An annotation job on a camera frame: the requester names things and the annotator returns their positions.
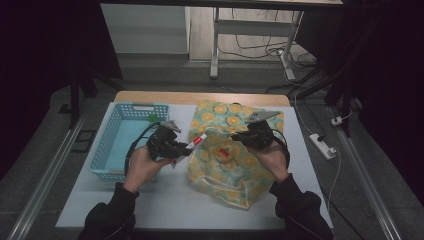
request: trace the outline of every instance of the blue basket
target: blue basket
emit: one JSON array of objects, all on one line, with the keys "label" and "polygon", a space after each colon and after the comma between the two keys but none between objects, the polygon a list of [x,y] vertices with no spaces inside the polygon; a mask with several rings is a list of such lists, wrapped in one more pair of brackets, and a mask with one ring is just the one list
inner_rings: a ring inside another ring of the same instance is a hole
[{"label": "blue basket", "polygon": [[[89,171],[105,181],[124,181],[125,156],[131,144],[152,123],[149,118],[155,118],[155,122],[167,121],[169,106],[111,103],[87,156],[87,160],[91,161]],[[145,137],[154,131],[149,130]],[[137,147],[145,145],[146,141],[141,139]],[[157,181],[158,177],[159,173],[152,181]]]}]

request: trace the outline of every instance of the patterned cloth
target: patterned cloth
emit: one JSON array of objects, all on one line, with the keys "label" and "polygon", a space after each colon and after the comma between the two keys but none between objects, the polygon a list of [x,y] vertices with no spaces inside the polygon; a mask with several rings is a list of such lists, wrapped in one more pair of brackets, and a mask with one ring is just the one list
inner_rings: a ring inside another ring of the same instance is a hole
[{"label": "patterned cloth", "polygon": [[[203,133],[207,135],[190,156],[190,180],[201,191],[242,209],[249,209],[274,181],[256,157],[230,137],[235,132],[247,130],[245,119],[254,111],[264,110],[203,100],[197,105],[189,131],[191,140]],[[283,117],[281,113],[269,118],[268,124],[282,133]]]}]

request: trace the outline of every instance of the metal frame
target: metal frame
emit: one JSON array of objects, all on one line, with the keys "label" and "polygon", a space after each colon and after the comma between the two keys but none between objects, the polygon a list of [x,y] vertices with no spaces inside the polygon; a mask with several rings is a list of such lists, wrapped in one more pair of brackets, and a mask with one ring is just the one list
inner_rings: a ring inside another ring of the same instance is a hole
[{"label": "metal frame", "polygon": [[378,193],[377,188],[374,185],[374,182],[372,181],[352,140],[346,136],[340,127],[337,128],[337,134],[340,138],[340,142],[342,143],[343,148],[346,150],[346,153],[349,156],[349,160],[356,172],[356,175],[358,176],[362,188],[364,189],[365,195],[375,210],[377,220],[379,221],[381,229],[386,235],[386,238],[390,240],[401,240],[402,237],[399,233],[399,230],[390,212],[388,211],[386,204]]},{"label": "metal frame", "polygon": [[292,23],[280,22],[259,22],[259,21],[241,21],[241,20],[220,20],[219,8],[215,8],[214,13],[214,35],[211,57],[210,78],[218,78],[218,36],[219,34],[235,34],[235,35],[250,35],[250,36],[274,36],[287,37],[287,46],[284,51],[280,50],[281,62],[283,63],[287,79],[295,80],[291,64],[288,60],[291,46],[293,45],[302,12],[295,12],[295,17]]},{"label": "metal frame", "polygon": [[85,101],[82,107],[83,111],[81,117],[75,123],[74,128],[70,129],[66,134],[66,137],[59,147],[59,150],[56,152],[56,155],[53,157],[52,161],[47,167],[46,171],[41,177],[41,180],[38,182],[37,187],[22,210],[22,213],[13,226],[12,231],[9,233],[7,240],[25,239],[28,235],[32,224],[34,223],[35,218],[41,209],[41,206],[46,200],[47,195],[49,194],[50,189],[52,188],[53,183],[55,182],[56,177],[59,174],[59,171],[62,168],[62,165],[65,162],[69,151],[71,150],[72,144],[74,143],[79,130],[85,122],[86,115],[88,111],[90,111],[93,101],[94,100],[92,99],[87,99]]}]

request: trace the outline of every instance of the aluminum rail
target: aluminum rail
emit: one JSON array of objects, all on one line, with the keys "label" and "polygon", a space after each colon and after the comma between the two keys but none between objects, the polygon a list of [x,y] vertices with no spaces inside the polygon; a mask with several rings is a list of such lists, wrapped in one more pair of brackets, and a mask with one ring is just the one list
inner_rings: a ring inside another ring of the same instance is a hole
[{"label": "aluminum rail", "polygon": [[401,240],[402,237],[399,233],[399,230],[397,229],[396,224],[390,215],[390,212],[387,210],[386,204],[378,193],[377,188],[375,187],[352,140],[345,135],[344,131],[340,127],[337,127],[337,134],[349,156],[352,167],[359,178],[359,182],[364,189],[365,195],[376,212],[377,219],[380,222],[381,228],[387,239]]},{"label": "aluminum rail", "polygon": [[92,99],[86,99],[84,101],[79,120],[75,123],[74,128],[70,129],[66,134],[62,144],[59,147],[59,150],[56,152],[55,156],[47,167],[47,170],[44,172],[41,180],[38,182],[37,187],[22,210],[22,213],[13,226],[12,231],[9,233],[7,240],[22,240],[25,239],[28,235],[32,224],[34,223],[35,218],[41,209],[41,206],[46,200],[47,195],[49,194],[50,189],[53,186],[53,183],[56,180],[56,177],[62,168],[62,165],[65,162],[69,151],[71,150],[72,144],[85,121],[87,112],[91,109],[92,103]]}]

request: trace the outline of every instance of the white power strip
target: white power strip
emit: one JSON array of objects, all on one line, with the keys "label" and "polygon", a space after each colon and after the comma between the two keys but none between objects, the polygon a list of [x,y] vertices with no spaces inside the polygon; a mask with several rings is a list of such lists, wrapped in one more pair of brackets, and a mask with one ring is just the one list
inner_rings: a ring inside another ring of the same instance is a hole
[{"label": "white power strip", "polygon": [[336,149],[335,148],[329,148],[327,144],[325,144],[324,141],[318,141],[318,134],[312,134],[309,136],[309,139],[314,143],[314,145],[318,148],[318,150],[324,155],[324,157],[329,160],[336,156]]}]

